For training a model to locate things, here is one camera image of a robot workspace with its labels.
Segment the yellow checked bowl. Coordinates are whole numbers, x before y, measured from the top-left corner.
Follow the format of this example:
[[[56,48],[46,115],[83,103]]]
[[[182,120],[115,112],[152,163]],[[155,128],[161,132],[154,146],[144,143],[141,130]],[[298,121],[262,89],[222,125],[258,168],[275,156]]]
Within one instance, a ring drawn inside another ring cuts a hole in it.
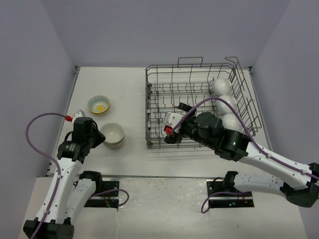
[[[89,99],[87,103],[88,110],[90,108],[97,108],[99,106],[103,106],[105,108],[109,108],[111,105],[110,100],[103,95],[97,95]]]

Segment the beige bowl colourful leaves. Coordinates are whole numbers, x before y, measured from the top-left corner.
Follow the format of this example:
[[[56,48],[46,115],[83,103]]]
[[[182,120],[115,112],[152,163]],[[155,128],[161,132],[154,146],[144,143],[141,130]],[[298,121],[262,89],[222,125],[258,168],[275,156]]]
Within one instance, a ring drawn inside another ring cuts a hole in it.
[[[110,149],[110,150],[117,150],[117,149],[120,149],[123,144],[117,144],[117,145],[107,145],[107,144],[104,144],[104,146],[107,148],[107,149]]]

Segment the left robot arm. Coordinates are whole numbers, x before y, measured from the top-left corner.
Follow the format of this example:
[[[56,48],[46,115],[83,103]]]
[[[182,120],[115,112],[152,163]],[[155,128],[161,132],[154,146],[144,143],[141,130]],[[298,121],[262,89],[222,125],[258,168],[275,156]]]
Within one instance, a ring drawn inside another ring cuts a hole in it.
[[[71,139],[65,139],[58,148],[51,185],[35,219],[24,223],[23,231],[29,239],[71,239],[74,223],[88,199],[103,192],[102,175],[84,171],[85,157],[105,136],[92,118],[74,119]]]

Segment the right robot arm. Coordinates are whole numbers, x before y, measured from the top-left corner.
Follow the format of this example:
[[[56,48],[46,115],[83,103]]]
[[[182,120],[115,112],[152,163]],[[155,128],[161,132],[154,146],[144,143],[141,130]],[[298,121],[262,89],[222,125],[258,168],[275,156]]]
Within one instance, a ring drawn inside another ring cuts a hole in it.
[[[191,139],[225,160],[259,168],[267,175],[241,174],[228,171],[212,196],[243,197],[249,192],[262,192],[284,197],[288,202],[310,208],[319,199],[319,165],[302,164],[278,155],[261,145],[251,136],[226,128],[221,118],[210,112],[194,114],[189,105],[180,104],[186,115],[168,112],[164,118],[165,142],[178,144],[183,138]]]

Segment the green floral bowl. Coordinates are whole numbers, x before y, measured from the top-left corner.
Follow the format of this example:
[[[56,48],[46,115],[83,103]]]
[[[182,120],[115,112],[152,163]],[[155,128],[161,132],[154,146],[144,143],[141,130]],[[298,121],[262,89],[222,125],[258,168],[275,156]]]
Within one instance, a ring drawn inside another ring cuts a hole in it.
[[[90,108],[89,112],[92,113],[93,115],[101,116],[101,115],[105,114],[108,110],[109,110],[109,108],[99,106],[97,108]]]

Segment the beige bowl orange flower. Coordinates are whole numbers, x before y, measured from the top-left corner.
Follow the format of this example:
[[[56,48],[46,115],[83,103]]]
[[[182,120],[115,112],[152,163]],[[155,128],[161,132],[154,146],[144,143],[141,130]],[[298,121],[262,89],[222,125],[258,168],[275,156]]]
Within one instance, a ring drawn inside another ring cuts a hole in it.
[[[120,141],[125,136],[124,129],[117,123],[108,123],[100,128],[100,132],[105,136],[105,140],[110,143]]]

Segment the beige bowl small flowers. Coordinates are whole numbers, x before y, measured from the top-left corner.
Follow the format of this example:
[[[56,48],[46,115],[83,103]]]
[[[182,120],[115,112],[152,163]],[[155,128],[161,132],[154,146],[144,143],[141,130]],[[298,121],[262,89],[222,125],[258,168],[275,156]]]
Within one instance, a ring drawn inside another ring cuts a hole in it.
[[[117,144],[123,144],[125,141],[124,138],[122,138],[120,141],[118,142],[115,142],[115,143],[110,143],[110,142],[107,142],[106,140],[103,142],[103,144],[107,144],[107,145],[117,145]]]

